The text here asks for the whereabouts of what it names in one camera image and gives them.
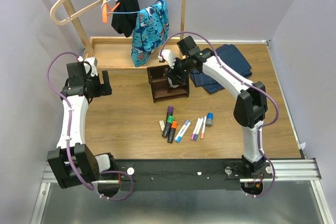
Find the black highlighter purple cap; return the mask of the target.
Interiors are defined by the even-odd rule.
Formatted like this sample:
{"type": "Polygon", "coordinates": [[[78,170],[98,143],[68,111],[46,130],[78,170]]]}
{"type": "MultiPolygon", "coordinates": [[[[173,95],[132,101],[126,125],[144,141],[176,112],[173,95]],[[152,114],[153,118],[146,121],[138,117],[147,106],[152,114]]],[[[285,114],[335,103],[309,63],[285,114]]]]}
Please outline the black highlighter purple cap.
{"type": "Polygon", "coordinates": [[[166,120],[168,120],[169,116],[172,116],[173,115],[173,110],[174,110],[174,107],[173,106],[168,106],[167,108],[167,113],[166,113],[166,120]]]}

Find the white marker magenta cap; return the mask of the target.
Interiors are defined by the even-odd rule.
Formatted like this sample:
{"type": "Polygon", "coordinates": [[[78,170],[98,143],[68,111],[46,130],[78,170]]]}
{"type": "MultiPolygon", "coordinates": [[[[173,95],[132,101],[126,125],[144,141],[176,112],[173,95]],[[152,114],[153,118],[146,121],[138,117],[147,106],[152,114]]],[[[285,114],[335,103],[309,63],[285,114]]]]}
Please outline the white marker magenta cap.
{"type": "Polygon", "coordinates": [[[191,140],[194,140],[194,137],[195,137],[195,134],[197,132],[197,128],[198,128],[198,125],[199,125],[199,122],[200,122],[201,118],[198,118],[197,119],[197,122],[195,124],[195,127],[194,127],[194,130],[193,130],[193,133],[192,133],[192,136],[191,136],[191,140]]]}

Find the grey blue glue stick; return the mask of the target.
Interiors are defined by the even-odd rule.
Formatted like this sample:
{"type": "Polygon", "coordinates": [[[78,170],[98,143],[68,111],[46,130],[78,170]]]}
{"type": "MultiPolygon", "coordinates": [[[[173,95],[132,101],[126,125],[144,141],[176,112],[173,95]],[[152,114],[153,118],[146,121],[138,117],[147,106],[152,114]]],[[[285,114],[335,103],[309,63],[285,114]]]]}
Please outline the grey blue glue stick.
{"type": "Polygon", "coordinates": [[[211,127],[213,125],[213,113],[208,113],[205,121],[206,127],[211,127]]]}

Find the black highlighter green cap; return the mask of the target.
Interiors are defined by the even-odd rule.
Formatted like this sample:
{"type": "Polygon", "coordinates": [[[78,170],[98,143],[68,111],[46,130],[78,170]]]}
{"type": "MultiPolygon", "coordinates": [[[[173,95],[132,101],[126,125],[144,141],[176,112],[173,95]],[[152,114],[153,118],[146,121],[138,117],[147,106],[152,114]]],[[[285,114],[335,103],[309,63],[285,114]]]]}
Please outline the black highlighter green cap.
{"type": "Polygon", "coordinates": [[[172,123],[173,123],[173,120],[174,120],[174,117],[173,116],[168,116],[167,120],[166,120],[166,123],[165,123],[165,127],[164,127],[164,130],[163,130],[163,133],[162,133],[162,136],[164,138],[167,138],[169,133],[170,133],[170,129],[171,129],[171,126],[172,126],[172,123]]]}

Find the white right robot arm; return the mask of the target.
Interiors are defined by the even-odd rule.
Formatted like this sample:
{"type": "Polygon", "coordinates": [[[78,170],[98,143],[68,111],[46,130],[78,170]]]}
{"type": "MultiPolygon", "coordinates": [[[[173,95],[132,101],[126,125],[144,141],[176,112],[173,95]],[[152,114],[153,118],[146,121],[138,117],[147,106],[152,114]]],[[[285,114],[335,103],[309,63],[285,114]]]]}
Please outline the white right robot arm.
{"type": "Polygon", "coordinates": [[[262,82],[254,83],[226,65],[213,47],[201,50],[191,36],[178,43],[180,52],[185,56],[180,59],[164,48],[159,53],[159,60],[165,61],[169,70],[167,77],[171,85],[186,83],[186,74],[198,70],[217,81],[236,100],[233,115],[242,127],[244,152],[241,159],[241,175],[255,177],[265,163],[262,155],[262,126],[268,110],[265,86],[262,82]]]}

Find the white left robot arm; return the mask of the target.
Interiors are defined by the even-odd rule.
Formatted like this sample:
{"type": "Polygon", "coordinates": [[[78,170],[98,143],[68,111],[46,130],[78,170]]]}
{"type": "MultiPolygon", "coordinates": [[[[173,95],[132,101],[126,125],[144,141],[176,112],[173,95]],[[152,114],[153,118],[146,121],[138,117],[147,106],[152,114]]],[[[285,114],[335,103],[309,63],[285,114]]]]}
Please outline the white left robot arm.
{"type": "Polygon", "coordinates": [[[116,166],[110,153],[93,155],[85,143],[85,122],[90,102],[112,94],[107,71],[97,71],[95,57],[79,58],[67,64],[68,78],[60,92],[64,108],[62,130],[56,149],[47,161],[61,188],[112,179],[116,166]]]}

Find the white marker salmon cap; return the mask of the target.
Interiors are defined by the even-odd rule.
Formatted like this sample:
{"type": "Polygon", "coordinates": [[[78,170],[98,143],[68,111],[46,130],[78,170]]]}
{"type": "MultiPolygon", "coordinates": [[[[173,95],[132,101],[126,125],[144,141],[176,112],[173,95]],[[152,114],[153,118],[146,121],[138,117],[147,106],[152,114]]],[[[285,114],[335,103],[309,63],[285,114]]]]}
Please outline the white marker salmon cap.
{"type": "Polygon", "coordinates": [[[202,124],[202,131],[201,131],[201,139],[204,138],[205,129],[206,129],[206,120],[207,120],[207,116],[204,116],[203,124],[202,124]]]}

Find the black highlighter orange cap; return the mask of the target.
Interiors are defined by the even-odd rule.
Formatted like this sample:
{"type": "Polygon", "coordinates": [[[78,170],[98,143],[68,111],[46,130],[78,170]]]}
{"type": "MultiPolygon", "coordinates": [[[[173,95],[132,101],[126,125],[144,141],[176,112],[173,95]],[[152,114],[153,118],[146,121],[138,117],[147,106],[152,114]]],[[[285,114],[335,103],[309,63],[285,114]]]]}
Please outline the black highlighter orange cap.
{"type": "Polygon", "coordinates": [[[167,138],[167,142],[168,143],[173,143],[173,140],[174,140],[174,137],[175,137],[176,128],[177,128],[177,122],[173,121],[172,125],[171,125],[171,128],[170,128],[169,136],[167,138]]]}

